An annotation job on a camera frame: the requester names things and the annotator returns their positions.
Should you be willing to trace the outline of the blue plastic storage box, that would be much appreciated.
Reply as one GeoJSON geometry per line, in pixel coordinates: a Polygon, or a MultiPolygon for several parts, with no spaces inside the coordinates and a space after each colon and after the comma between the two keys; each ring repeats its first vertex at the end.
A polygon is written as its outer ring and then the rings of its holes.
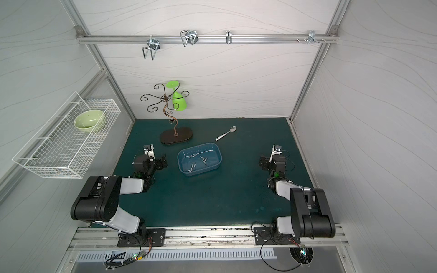
{"type": "Polygon", "coordinates": [[[191,177],[218,169],[223,157],[218,145],[205,143],[181,150],[177,155],[177,160],[180,172],[187,177],[191,177]],[[199,156],[208,158],[207,165],[203,163],[204,160],[201,160],[199,156]],[[193,171],[188,172],[193,164],[196,164],[196,167],[193,168],[193,171]]]}

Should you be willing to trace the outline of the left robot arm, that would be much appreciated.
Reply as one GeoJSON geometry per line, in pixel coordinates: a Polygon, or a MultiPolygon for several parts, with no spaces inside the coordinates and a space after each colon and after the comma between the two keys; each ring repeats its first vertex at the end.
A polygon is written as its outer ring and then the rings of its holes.
{"type": "Polygon", "coordinates": [[[120,207],[119,199],[121,195],[146,193],[155,181],[155,172],[167,167],[167,159],[140,155],[133,165],[131,177],[90,176],[72,205],[71,218],[117,231],[119,248],[162,247],[166,230],[147,228],[143,218],[120,207]]]}

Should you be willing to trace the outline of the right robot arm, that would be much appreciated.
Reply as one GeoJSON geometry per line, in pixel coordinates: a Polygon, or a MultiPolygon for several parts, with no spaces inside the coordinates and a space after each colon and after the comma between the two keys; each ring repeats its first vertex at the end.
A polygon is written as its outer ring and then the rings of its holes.
{"type": "Polygon", "coordinates": [[[262,170],[269,172],[268,189],[288,200],[291,214],[273,218],[269,230],[258,230],[258,234],[276,244],[299,244],[302,237],[333,238],[336,225],[325,192],[287,179],[286,163],[287,158],[279,154],[259,159],[262,170]]]}

